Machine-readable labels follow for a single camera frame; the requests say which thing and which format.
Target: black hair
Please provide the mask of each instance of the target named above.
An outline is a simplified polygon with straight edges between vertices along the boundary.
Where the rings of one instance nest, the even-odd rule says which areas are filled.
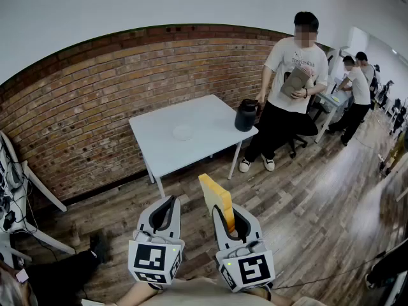
[[[308,26],[310,33],[317,33],[319,29],[319,21],[315,15],[308,11],[298,12],[293,22],[295,26]]]
[[[351,65],[354,66],[354,60],[353,60],[352,57],[350,57],[350,55],[345,56],[345,57],[343,58],[343,62],[344,62],[344,64],[345,64],[346,66],[351,66]]]
[[[362,52],[362,51],[357,52],[357,54],[356,54],[356,59],[361,60],[361,61],[368,61],[368,59],[367,59],[367,54],[365,54],[365,53]]]

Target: wooden floor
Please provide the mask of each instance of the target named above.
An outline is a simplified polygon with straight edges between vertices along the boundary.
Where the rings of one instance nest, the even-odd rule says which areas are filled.
[[[227,180],[234,152],[229,150],[166,176],[164,190],[182,202],[181,236],[186,248],[178,276],[218,276],[214,229],[197,178],[202,173],[259,219],[265,243],[273,251],[275,288],[341,273],[393,247],[401,241],[407,221],[407,202],[395,202],[405,189],[406,171],[385,180],[378,172],[377,154],[387,153],[392,144],[385,122],[382,112],[370,112],[347,147],[340,143],[340,135],[326,134],[319,144],[307,138],[309,145],[299,147],[294,160],[283,147],[273,172],[258,159],[249,172],[236,169]],[[134,283],[127,270],[128,240],[140,212],[158,198],[157,186],[144,177],[77,203],[66,214],[55,211],[40,217],[37,223],[77,251],[88,247],[92,232],[103,230],[108,235],[110,261],[99,267],[85,290],[92,300],[114,302]],[[33,238],[17,235],[16,239],[17,249],[36,263],[53,261],[51,252]],[[57,253],[57,257],[66,255]],[[311,296],[327,305],[375,305],[367,301],[370,296],[363,282],[370,266],[278,292],[295,299]]]

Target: white sneaker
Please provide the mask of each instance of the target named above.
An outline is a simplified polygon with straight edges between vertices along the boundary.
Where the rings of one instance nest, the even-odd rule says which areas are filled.
[[[245,158],[242,159],[240,163],[240,171],[241,172],[247,172],[249,170],[249,167],[251,166],[251,162],[245,160]]]
[[[267,159],[263,154],[261,154],[261,157],[263,158],[263,165],[268,171],[274,171],[275,169],[275,162],[273,159]]]

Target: black shoe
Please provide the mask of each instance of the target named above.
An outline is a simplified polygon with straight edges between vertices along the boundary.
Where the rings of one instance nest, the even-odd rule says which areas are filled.
[[[89,249],[96,254],[96,258],[100,263],[108,261],[108,241],[102,232],[91,235]]]
[[[340,140],[342,141],[342,143],[343,143],[344,146],[347,146],[348,142],[346,142],[346,141],[344,140],[344,135],[342,135],[342,136],[340,137]]]

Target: yellow block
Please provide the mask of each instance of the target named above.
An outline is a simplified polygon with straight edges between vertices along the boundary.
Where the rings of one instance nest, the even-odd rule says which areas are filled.
[[[219,207],[227,222],[227,227],[230,233],[235,230],[234,211],[232,209],[232,199],[229,191],[226,191],[206,173],[198,176],[201,188],[204,192],[205,203],[208,211],[212,216],[212,209],[215,205]]]

